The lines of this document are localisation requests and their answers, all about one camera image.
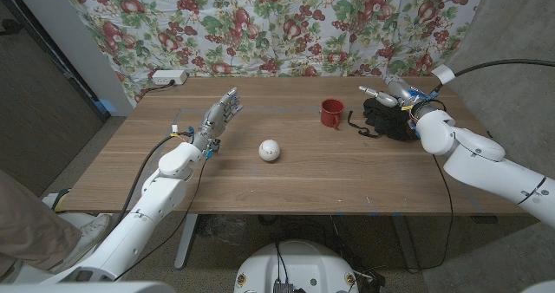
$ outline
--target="power strip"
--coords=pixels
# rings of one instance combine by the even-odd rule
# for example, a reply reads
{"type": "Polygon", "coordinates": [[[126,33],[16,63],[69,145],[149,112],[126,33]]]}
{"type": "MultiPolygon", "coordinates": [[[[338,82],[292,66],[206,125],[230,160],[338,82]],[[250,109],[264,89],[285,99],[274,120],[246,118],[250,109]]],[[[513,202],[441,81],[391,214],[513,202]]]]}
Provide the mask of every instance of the power strip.
{"type": "Polygon", "coordinates": [[[187,79],[187,73],[183,70],[158,70],[153,74],[153,81],[156,85],[167,85],[171,80],[175,85],[182,85],[187,79]]]}

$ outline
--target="door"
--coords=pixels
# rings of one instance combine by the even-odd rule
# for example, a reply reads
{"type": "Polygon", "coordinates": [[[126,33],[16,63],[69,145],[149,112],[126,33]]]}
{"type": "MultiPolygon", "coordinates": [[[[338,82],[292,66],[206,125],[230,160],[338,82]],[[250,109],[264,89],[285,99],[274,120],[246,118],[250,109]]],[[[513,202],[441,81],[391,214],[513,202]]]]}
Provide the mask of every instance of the door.
{"type": "Polygon", "coordinates": [[[101,126],[25,29],[0,35],[0,169],[39,196],[101,126]]]}

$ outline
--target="table leg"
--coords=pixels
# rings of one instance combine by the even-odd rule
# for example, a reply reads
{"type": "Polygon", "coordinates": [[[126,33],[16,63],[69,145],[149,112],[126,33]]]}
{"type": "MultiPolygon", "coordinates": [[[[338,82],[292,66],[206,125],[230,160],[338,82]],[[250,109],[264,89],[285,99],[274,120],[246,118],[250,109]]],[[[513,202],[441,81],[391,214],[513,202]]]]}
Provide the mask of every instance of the table leg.
{"type": "Polygon", "coordinates": [[[408,270],[411,272],[417,272],[420,268],[418,259],[416,258],[413,239],[411,238],[410,231],[408,230],[407,219],[404,216],[394,216],[392,217],[392,220],[395,232],[397,233],[397,239],[399,240],[399,245],[401,246],[402,254],[405,258],[405,264],[407,265],[408,270]]]}
{"type": "Polygon", "coordinates": [[[181,233],[180,247],[177,249],[175,256],[175,263],[173,265],[176,269],[181,270],[185,267],[185,262],[189,254],[189,249],[193,244],[194,230],[197,226],[198,214],[187,214],[185,223],[183,225],[183,232],[181,233]]]}

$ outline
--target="white ball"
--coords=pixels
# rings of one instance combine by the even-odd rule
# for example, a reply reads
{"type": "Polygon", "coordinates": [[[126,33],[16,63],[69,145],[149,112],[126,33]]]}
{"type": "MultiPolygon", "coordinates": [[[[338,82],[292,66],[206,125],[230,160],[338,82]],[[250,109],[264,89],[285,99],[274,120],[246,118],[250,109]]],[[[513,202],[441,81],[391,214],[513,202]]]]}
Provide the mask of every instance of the white ball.
{"type": "Polygon", "coordinates": [[[279,156],[279,145],[275,140],[265,140],[258,148],[260,158],[265,161],[273,161],[279,156]]]}

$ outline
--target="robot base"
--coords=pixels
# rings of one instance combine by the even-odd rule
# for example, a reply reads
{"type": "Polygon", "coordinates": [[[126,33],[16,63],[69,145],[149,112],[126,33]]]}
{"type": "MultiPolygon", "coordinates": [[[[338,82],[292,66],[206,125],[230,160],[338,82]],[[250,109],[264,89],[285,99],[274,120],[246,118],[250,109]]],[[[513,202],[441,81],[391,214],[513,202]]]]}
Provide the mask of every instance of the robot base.
{"type": "MultiPolygon", "coordinates": [[[[292,288],[284,292],[346,293],[350,290],[358,293],[356,283],[351,289],[355,279],[353,270],[334,251],[311,241],[289,240],[279,244],[279,252],[287,269],[287,280],[292,284],[292,288]]],[[[281,261],[278,264],[276,245],[266,245],[241,265],[233,292],[275,292],[278,268],[283,288],[285,270],[281,261]]]]}

